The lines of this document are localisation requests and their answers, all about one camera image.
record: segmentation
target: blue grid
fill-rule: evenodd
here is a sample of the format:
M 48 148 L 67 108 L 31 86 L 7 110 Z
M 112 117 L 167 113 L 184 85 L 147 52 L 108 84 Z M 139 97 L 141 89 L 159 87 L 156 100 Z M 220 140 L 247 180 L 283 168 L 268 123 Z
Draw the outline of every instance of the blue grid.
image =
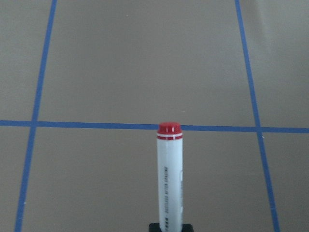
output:
M 20 195 L 18 201 L 18 208 L 15 221 L 15 232 L 21 232 L 22 222 L 24 216 L 24 202 L 27 197 L 27 187 L 29 171 L 31 167 L 31 158 L 33 153 L 33 147 L 35 142 L 35 134 L 37 127 L 49 127 L 49 128 L 92 128 L 92 129 L 132 129 L 132 130 L 156 130 L 157 124 L 128 124 L 128 123 L 92 123 L 92 122 L 52 122 L 52 121 L 38 121 L 40 103 L 42 96 L 42 87 L 44 82 L 44 74 L 48 56 L 49 43 L 52 33 L 53 21 L 56 11 L 57 0 L 52 0 L 50 14 L 46 29 L 44 47 L 41 58 L 40 72 L 38 77 L 34 107 L 32 112 L 31 121 L 13 121 L 13 120 L 0 120 L 0 126 L 9 127 L 30 127 L 28 146 L 26 151 L 23 176 L 20 188 Z M 237 18 L 239 23 L 239 31 L 241 36 L 244 60 L 246 65 L 246 72 L 248 77 L 248 84 L 250 89 L 250 97 L 253 108 L 253 115 L 255 126 L 254 127 L 237 127 L 237 126 L 206 126 L 206 125 L 182 125 L 182 129 L 185 131 L 230 131 L 230 132 L 255 132 L 258 139 L 260 155 L 263 165 L 264 177 L 267 186 L 268 200 L 272 215 L 272 222 L 274 232 L 280 232 L 279 221 L 277 216 L 277 210 L 275 205 L 274 194 L 272 190 L 271 178 L 267 163 L 266 151 L 263 141 L 263 133 L 309 133 L 309 128 L 279 128 L 279 127 L 261 127 L 258 105 L 255 97 L 254 82 L 250 66 L 249 52 L 246 42 L 245 29 L 243 25 L 241 7 L 239 0 L 235 0 L 235 7 L 237 12 Z

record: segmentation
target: gray surface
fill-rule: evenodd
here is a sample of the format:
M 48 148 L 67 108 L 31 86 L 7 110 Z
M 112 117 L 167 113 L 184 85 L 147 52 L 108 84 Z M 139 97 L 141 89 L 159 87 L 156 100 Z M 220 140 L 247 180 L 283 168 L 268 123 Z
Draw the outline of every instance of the gray surface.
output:
M 30 120 L 51 1 L 0 3 L 0 120 Z M 262 126 L 309 127 L 308 1 L 241 1 Z M 254 126 L 234 1 L 58 1 L 39 120 Z M 0 127 L 0 231 L 29 128 Z M 308 225 L 308 134 L 264 133 L 281 232 Z M 154 130 L 37 128 L 22 232 L 147 231 Z M 184 136 L 184 223 L 273 231 L 255 133 Z
M 265 134 L 282 232 L 309 231 L 309 134 Z
M 241 1 L 262 126 L 309 127 L 309 1 Z
M 49 8 L 46 0 L 0 2 L 0 120 L 31 120 Z
M 0 231 L 13 231 L 28 128 L 0 127 Z
M 44 88 L 40 120 L 254 124 L 229 0 L 60 1 Z

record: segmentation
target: red cap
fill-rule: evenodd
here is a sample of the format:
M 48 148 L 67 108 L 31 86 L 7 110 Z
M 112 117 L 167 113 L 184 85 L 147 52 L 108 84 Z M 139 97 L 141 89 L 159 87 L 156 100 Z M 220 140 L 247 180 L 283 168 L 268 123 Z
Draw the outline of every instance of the red cap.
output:
M 157 137 L 164 140 L 175 140 L 183 137 L 183 131 L 178 122 L 162 122 L 159 124 Z

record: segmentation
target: black holder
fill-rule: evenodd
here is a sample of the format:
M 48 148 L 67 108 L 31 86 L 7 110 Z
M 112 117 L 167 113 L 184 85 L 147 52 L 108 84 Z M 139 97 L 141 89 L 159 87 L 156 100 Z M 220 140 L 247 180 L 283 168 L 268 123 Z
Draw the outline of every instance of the black holder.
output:
M 149 232 L 162 232 L 159 223 L 149 224 Z M 194 232 L 191 224 L 183 224 L 182 232 Z

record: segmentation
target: marker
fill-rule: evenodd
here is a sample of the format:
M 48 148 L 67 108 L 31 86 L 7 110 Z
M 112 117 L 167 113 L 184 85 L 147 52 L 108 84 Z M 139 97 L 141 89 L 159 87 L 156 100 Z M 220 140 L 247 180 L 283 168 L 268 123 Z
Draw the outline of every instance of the marker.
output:
M 162 232 L 183 227 L 183 132 L 178 122 L 163 122 L 157 132 L 159 224 Z

